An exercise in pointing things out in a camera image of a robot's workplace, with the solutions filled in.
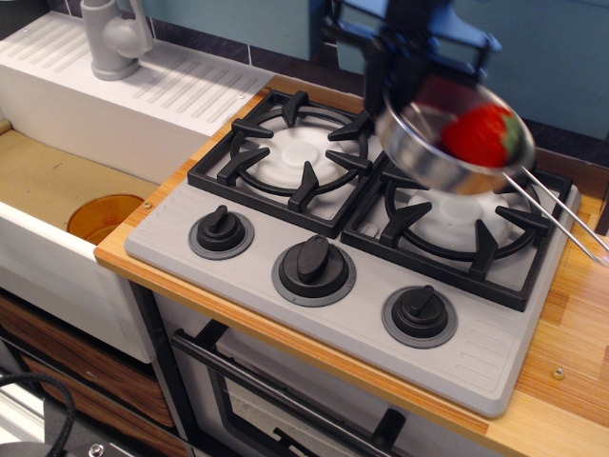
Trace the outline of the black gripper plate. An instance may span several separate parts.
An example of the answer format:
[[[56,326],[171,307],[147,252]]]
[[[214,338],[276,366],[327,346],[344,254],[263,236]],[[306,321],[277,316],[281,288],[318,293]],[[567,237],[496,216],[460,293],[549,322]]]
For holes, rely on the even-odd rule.
[[[501,50],[491,33],[462,20],[452,1],[333,1],[323,30],[362,51],[369,117],[383,111],[386,84],[392,84],[398,111],[430,76],[479,82],[491,55]]]

